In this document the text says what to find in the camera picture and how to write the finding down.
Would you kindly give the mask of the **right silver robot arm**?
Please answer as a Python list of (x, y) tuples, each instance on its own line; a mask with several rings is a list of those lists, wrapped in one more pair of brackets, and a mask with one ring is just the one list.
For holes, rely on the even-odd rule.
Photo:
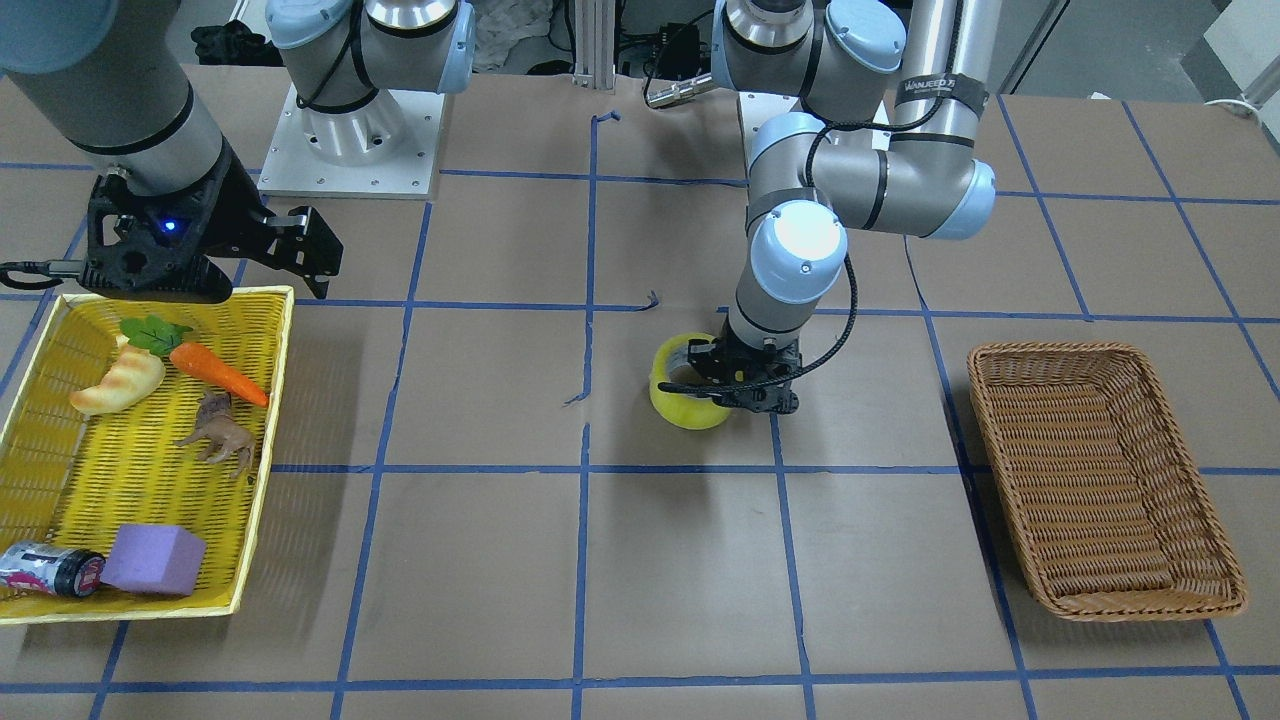
[[(92, 163), (81, 260), (3, 264), (3, 283), (74, 281), (109, 299), (220, 304), (219, 258), (300, 277), (325, 299), (343, 246), (320, 213), (265, 206), (163, 40), (174, 1), (5, 1), (3, 72)], [(328, 167), (392, 156), (410, 127), (394, 92), (460, 94), (472, 73), (467, 1), (270, 1), (292, 114)]]

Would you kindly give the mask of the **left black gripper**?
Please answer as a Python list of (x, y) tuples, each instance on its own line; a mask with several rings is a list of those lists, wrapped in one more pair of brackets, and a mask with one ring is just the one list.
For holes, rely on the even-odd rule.
[(718, 337), (690, 340), (686, 357), (698, 375), (687, 383), (700, 388), (696, 398), (751, 413), (786, 415), (799, 410), (799, 397), (786, 378), (803, 366), (796, 340), (785, 346), (768, 342), (764, 348), (754, 348), (723, 324)]

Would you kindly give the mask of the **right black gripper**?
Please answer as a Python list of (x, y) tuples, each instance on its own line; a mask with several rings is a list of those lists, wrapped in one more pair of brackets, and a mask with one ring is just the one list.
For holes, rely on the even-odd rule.
[(273, 217), (228, 142), (182, 190), (143, 196), (129, 188), (133, 178), (114, 165), (95, 182), (81, 287), (109, 299), (220, 304), (232, 282), (212, 259), (247, 258), (302, 278), (315, 299), (328, 299), (343, 243), (314, 206)]

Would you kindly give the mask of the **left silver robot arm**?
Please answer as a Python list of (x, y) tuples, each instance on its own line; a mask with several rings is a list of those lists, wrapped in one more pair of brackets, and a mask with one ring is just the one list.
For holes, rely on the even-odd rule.
[(975, 155), (998, 1), (719, 1), (712, 77), (786, 95), (748, 155), (748, 258), (716, 338), (689, 338), (692, 383), (655, 393), (753, 413), (797, 409), (800, 334), (840, 277), (852, 231), (966, 240), (989, 219)]

